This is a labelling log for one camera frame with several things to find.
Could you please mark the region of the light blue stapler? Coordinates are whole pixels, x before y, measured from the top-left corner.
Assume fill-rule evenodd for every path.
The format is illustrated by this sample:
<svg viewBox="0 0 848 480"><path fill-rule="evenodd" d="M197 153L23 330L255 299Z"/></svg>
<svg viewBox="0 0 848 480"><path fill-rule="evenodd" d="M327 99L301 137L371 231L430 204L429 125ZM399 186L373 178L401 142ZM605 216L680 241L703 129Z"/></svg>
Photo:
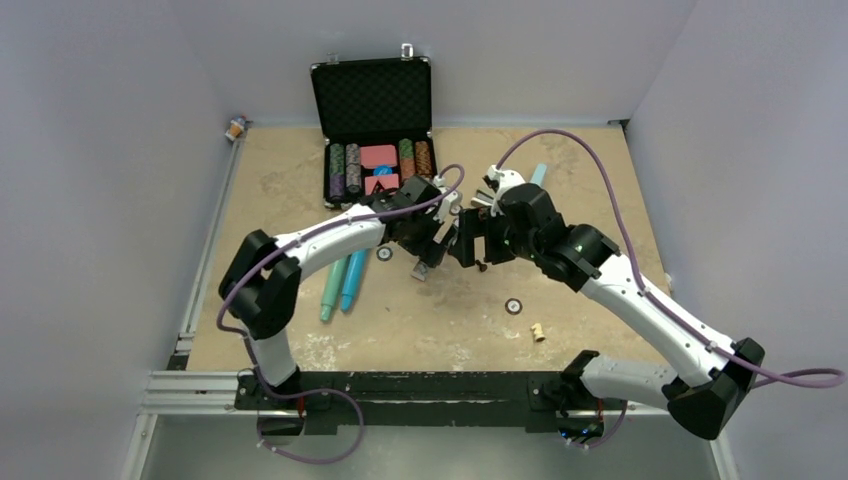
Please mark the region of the light blue stapler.
<svg viewBox="0 0 848 480"><path fill-rule="evenodd" d="M537 164L534 171L532 172L532 175L530 176L530 179L526 180L524 178L526 180L525 184L532 183L534 185L541 187L542 184L543 184L544 178L546 176L546 173L547 173L547 165L544 164L544 163ZM502 196L502 198L499 201L501 201L506 196L506 193ZM497 203L499 201L495 202L492 198L492 195L493 195L493 193L488 189L488 187L485 184L484 187L478 188L476 190L476 192L473 194L473 196L470 200L470 204L473 207L494 207L494 206L497 205Z"/></svg>

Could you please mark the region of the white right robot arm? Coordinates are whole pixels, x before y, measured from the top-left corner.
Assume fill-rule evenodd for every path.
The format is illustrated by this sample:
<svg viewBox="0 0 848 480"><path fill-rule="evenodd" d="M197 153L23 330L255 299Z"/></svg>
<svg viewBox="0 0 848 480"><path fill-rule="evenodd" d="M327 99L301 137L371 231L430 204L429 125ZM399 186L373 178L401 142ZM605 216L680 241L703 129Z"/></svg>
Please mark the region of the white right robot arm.
<svg viewBox="0 0 848 480"><path fill-rule="evenodd" d="M541 187L525 183L489 209L463 209L449 232L449 253L461 266L475 266L475 241L481 238L486 263L532 262L546 277L615 314L667 362L625 362L585 350L562 373L569 404L584 407L603 397L636 401L662 408L689 433L714 440L752 390L754 374L746 366L761 366L765 350L758 342L733 340L696 319L634 272L630 258L600 230L567 224Z"/></svg>

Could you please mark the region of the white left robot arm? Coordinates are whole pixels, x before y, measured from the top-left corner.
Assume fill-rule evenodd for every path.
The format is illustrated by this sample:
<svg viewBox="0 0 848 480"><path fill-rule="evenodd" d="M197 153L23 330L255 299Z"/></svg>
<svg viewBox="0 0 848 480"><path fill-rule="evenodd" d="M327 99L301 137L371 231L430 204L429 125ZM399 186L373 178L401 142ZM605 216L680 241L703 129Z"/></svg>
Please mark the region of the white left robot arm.
<svg viewBox="0 0 848 480"><path fill-rule="evenodd" d="M301 390L288 325L304 280L353 253L386 243L425 255L460 201L458 187L446 186L442 177L415 176L398 189L365 196L343 213L302 230L248 234L219 285L223 304L216 325L227 328L225 315L240 321L233 331L242 337L262 378L260 397L272 408L284 409Z"/></svg>

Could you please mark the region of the red white staple box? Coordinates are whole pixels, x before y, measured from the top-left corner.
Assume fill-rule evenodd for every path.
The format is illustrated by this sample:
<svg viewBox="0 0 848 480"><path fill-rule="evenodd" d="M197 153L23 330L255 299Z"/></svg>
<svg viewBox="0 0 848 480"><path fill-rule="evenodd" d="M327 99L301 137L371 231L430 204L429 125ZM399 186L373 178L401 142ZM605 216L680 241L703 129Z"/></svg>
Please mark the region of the red white staple box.
<svg viewBox="0 0 848 480"><path fill-rule="evenodd" d="M420 281L425 282L429 273L429 267L423 262L418 261L410 272L410 275Z"/></svg>

